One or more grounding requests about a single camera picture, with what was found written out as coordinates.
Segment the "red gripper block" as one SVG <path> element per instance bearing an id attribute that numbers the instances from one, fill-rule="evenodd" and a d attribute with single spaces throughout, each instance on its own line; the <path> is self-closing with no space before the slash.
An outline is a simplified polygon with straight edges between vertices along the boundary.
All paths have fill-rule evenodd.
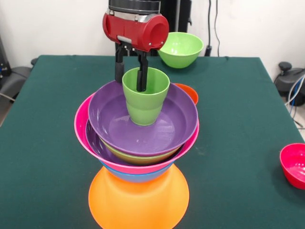
<path id="1" fill-rule="evenodd" d="M 139 15 L 108 10 L 103 17 L 105 35 L 116 42 L 115 80 L 122 83 L 124 75 L 123 58 L 133 48 L 138 53 L 140 68 L 137 73 L 137 91 L 146 91 L 148 60 L 151 49 L 159 50 L 165 44 L 169 34 L 169 23 L 161 14 Z"/>

